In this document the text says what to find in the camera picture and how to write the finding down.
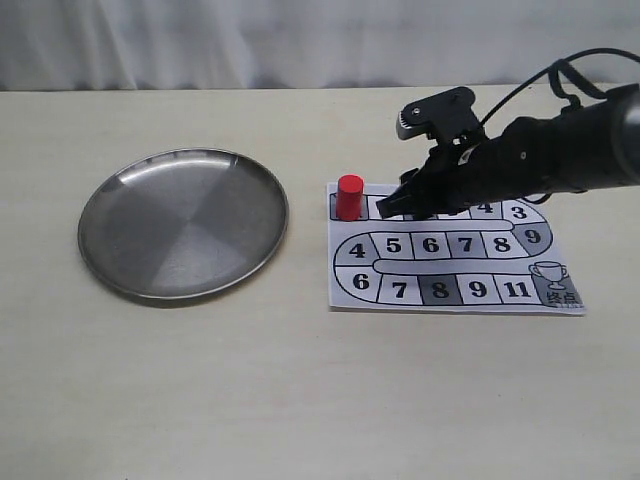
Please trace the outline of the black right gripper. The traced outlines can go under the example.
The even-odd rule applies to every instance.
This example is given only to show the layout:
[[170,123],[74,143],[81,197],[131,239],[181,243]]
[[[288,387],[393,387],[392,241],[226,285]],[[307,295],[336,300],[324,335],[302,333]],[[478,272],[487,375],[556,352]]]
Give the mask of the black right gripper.
[[482,203],[545,192],[542,173],[545,122],[519,117],[495,138],[474,135],[429,150],[420,168],[399,177],[399,194],[376,202],[381,218],[458,213]]

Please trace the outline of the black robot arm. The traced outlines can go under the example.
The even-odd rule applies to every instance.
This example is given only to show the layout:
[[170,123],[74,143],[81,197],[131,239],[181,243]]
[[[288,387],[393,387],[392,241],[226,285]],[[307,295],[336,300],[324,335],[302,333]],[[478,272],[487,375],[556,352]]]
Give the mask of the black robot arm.
[[402,140],[435,141],[425,163],[404,172],[377,202],[384,218],[424,219],[530,195],[583,193],[639,183],[639,88],[615,88],[604,101],[551,119],[520,116],[487,137],[472,110],[474,92],[456,87],[406,105]]

